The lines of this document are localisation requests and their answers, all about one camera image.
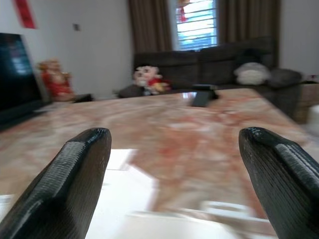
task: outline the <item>white wall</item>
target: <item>white wall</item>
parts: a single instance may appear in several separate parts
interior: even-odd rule
[[[131,81],[132,45],[125,0],[29,0],[37,29],[20,26],[12,0],[0,0],[0,32],[25,36],[34,63],[57,57],[76,93],[110,98]],[[73,23],[81,31],[73,30]]]
[[[282,0],[281,67],[319,75],[319,0]]]

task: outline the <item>marble table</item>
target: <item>marble table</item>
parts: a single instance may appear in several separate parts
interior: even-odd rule
[[[207,108],[195,93],[72,104],[0,133],[0,195],[23,192],[70,138],[91,127],[132,149],[130,165],[157,180],[152,211],[198,210],[204,201],[245,205],[266,218],[239,154],[238,133],[264,127],[307,144],[292,120],[249,89],[218,92]]]

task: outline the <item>gray sofa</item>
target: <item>gray sofa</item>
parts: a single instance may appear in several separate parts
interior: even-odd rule
[[[236,83],[233,74],[235,60],[245,49],[258,49],[262,63],[272,72],[272,78],[264,85],[243,86]],[[260,37],[244,42],[223,44],[195,51],[172,51],[136,54],[134,68],[141,64],[159,67],[172,90],[166,94],[193,91],[193,84],[213,84],[218,89],[250,88],[256,90],[286,115],[293,117],[301,93],[300,73],[276,68],[276,45],[270,37]],[[143,90],[135,85],[122,89],[120,98],[139,97]]]

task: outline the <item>television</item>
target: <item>television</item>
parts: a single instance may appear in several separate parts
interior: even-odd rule
[[[22,36],[0,33],[0,128],[43,104]]]

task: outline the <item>brown curtain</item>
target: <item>brown curtain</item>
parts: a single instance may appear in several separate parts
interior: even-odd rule
[[[218,0],[219,43],[279,38],[280,0]]]
[[[172,50],[167,0],[128,0],[136,53]]]

